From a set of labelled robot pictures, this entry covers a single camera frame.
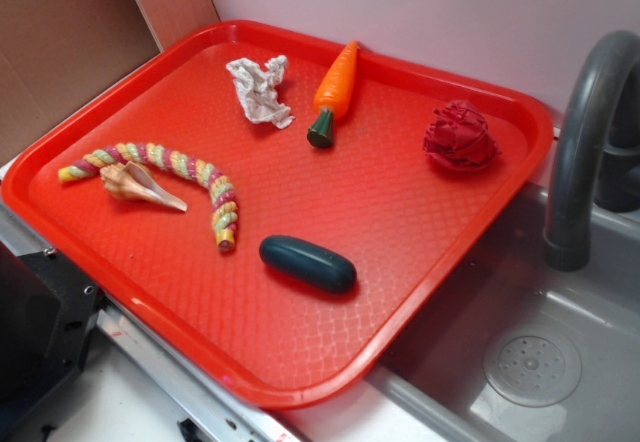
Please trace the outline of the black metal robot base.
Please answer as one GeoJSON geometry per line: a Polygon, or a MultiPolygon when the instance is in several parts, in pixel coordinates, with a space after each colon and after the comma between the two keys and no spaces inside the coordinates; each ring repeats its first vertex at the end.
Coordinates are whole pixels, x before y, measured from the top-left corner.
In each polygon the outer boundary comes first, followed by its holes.
{"type": "Polygon", "coordinates": [[[1,247],[1,439],[84,370],[100,288],[64,254],[1,247]]]}

